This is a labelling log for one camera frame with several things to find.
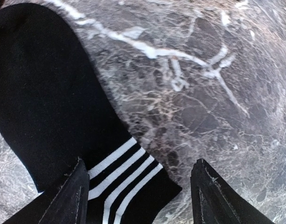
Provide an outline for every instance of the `marble tabletop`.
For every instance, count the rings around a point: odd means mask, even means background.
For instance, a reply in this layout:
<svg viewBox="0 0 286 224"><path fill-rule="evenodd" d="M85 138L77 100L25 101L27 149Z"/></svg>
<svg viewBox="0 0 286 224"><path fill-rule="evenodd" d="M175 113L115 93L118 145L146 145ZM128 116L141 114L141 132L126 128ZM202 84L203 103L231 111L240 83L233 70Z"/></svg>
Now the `marble tabletop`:
<svg viewBox="0 0 286 224"><path fill-rule="evenodd" d="M62 15L130 133L183 191L155 224L191 224L199 158L286 224L286 0L5 0ZM0 224L37 196L0 135Z"/></svg>

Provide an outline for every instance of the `striped cuff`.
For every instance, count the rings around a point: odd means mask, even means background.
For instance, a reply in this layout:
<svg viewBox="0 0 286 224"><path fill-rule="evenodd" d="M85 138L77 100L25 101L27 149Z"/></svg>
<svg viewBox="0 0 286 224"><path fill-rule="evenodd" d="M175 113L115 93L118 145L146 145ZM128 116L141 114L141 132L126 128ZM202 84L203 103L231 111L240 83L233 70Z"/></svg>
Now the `striped cuff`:
<svg viewBox="0 0 286 224"><path fill-rule="evenodd" d="M172 185L177 187L176 191L173 191L174 193L170 196L162 197L159 195L159 200L166 197L171 200L179 193L181 188L168 178L163 166L148 154L134 138L130 138L130 140L125 142L121 147L90 169L89 200L98 198L102 200L102 223L127 223L127 221L123 222L121 219L123 219L123 215L128 209L130 202L137 195L140 195L143 192L142 189L144 187L146 188L148 183L153 178L156 178L161 171L164 173L164 179L167 179ZM158 186L151 186L150 190L147 189L147 194L144 195L144 197L152 195L152 201L155 200L155 203L160 204L160 208L155 209L158 210L156 211L157 214L163 206L162 202L157 202L157 199L154 198L152 188L158 188ZM139 214L140 212L132 211L131 213Z"/></svg>

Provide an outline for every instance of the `sock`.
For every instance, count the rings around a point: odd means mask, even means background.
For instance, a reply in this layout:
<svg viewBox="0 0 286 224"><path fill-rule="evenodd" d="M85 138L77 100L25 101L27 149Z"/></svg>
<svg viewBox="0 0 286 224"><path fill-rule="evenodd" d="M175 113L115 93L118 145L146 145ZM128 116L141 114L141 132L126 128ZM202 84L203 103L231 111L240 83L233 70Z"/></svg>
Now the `sock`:
<svg viewBox="0 0 286 224"><path fill-rule="evenodd" d="M81 157L88 223L148 224L181 188L130 135L77 36L36 4L0 10L0 132L44 191Z"/></svg>

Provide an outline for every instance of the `marble surface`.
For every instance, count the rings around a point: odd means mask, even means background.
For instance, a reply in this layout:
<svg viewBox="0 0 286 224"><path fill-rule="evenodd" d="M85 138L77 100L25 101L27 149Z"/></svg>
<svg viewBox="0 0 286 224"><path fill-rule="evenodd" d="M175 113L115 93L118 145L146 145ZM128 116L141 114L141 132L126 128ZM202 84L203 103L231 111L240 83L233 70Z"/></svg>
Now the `marble surface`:
<svg viewBox="0 0 286 224"><path fill-rule="evenodd" d="M191 224L205 158L286 224L286 0L6 0L60 13L99 68L129 131L183 191L155 224ZM0 135L0 223L37 196Z"/></svg>

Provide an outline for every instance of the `folded sock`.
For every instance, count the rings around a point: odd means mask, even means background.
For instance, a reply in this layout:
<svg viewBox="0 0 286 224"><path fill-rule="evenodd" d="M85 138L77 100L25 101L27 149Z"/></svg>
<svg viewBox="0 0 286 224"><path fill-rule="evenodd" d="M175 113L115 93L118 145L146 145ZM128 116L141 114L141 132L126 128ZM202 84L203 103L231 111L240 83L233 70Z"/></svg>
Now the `folded sock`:
<svg viewBox="0 0 286 224"><path fill-rule="evenodd" d="M124 128L77 36L36 4L0 10L0 132L44 191L81 157L88 223L148 224L181 188Z"/></svg>

